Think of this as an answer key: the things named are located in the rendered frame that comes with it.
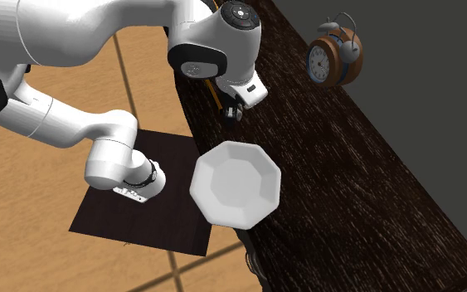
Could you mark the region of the yellow pencil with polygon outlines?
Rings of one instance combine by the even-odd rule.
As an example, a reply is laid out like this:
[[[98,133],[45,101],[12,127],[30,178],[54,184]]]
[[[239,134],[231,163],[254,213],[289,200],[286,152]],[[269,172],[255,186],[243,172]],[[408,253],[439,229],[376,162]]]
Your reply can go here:
[[[218,108],[219,111],[221,111],[222,110],[221,101],[220,101],[220,99],[219,99],[219,97],[218,97],[218,95],[217,95],[217,93],[215,91],[215,88],[214,88],[212,82],[210,80],[204,80],[204,82],[205,82],[207,88],[209,89],[210,93],[212,94],[212,97],[213,97],[213,99],[214,99],[214,101],[216,103],[216,107]]]

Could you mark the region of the white octagonal bowl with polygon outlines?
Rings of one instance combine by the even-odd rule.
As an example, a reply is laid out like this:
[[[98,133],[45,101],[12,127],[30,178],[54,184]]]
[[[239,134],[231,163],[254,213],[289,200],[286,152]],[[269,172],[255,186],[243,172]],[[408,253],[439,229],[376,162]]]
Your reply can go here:
[[[261,146],[224,141],[197,159],[189,192],[212,225],[249,230],[277,209],[280,184]]]

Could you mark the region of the brown alarm clock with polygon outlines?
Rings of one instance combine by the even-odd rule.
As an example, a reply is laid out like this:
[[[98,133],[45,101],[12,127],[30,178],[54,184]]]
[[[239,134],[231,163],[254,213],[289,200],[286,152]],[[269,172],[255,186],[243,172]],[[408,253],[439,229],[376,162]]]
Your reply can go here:
[[[310,79],[322,87],[352,83],[363,66],[356,22],[346,12],[340,12],[333,20],[328,17],[317,32],[322,36],[310,43],[306,54]]]

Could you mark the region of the dark robot stand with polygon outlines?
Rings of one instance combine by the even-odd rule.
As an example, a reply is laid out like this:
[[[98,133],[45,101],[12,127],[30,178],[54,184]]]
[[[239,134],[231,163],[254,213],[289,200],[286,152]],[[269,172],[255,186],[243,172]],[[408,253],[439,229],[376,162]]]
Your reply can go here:
[[[141,129],[134,147],[165,172],[167,182],[161,193],[140,203],[90,187],[70,231],[205,256],[212,226],[189,194],[199,158],[193,138]]]

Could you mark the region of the dark wooden table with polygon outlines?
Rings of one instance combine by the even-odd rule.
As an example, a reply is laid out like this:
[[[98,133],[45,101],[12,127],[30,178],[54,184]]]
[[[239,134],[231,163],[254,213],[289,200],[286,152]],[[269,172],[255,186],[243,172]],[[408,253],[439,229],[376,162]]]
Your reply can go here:
[[[264,292],[466,292],[467,240],[345,90],[311,81],[272,0],[242,1],[261,19],[268,96],[228,129],[203,82],[175,84],[200,152],[258,144],[280,168],[280,204],[248,232]]]

